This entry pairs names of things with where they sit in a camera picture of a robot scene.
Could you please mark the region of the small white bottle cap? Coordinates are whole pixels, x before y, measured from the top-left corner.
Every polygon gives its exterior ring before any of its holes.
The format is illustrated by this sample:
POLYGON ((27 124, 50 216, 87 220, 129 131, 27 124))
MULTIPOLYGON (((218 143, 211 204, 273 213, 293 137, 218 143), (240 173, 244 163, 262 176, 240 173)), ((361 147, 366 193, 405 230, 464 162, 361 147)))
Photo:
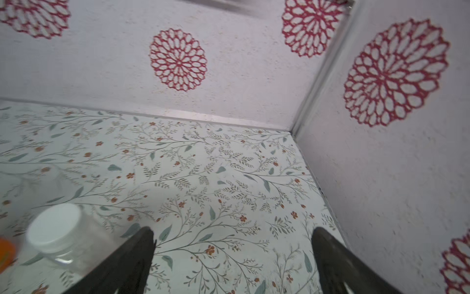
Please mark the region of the small white bottle cap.
POLYGON ((29 225, 26 240, 42 253, 70 248, 79 239, 84 213, 74 204, 60 204, 41 212, 29 225))

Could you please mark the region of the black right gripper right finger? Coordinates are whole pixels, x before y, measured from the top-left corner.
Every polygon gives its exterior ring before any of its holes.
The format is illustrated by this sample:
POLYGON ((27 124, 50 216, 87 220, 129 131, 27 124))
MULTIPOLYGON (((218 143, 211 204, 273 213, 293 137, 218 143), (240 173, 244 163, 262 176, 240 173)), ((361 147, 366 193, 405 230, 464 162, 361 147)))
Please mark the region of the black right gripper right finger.
POLYGON ((324 294, 398 294, 326 229, 314 229, 311 239, 319 282, 324 294))

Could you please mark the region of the white bottle orange base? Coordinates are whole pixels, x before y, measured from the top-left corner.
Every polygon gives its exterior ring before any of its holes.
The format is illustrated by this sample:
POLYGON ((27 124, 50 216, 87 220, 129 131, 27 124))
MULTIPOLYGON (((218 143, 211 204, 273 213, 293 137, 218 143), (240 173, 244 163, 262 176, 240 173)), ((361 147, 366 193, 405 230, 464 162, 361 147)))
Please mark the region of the white bottle orange base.
POLYGON ((0 273, 3 273, 10 267, 16 259, 17 248, 13 242, 1 238, 0 239, 0 273))

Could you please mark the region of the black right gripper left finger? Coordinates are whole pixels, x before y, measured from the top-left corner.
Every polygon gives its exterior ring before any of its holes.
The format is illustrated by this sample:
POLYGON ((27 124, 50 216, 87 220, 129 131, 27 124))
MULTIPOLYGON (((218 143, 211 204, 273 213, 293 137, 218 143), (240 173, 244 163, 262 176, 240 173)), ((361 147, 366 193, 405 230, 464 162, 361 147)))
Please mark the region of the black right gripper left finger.
POLYGON ((149 227, 141 228, 65 294, 142 294, 156 242, 149 227))

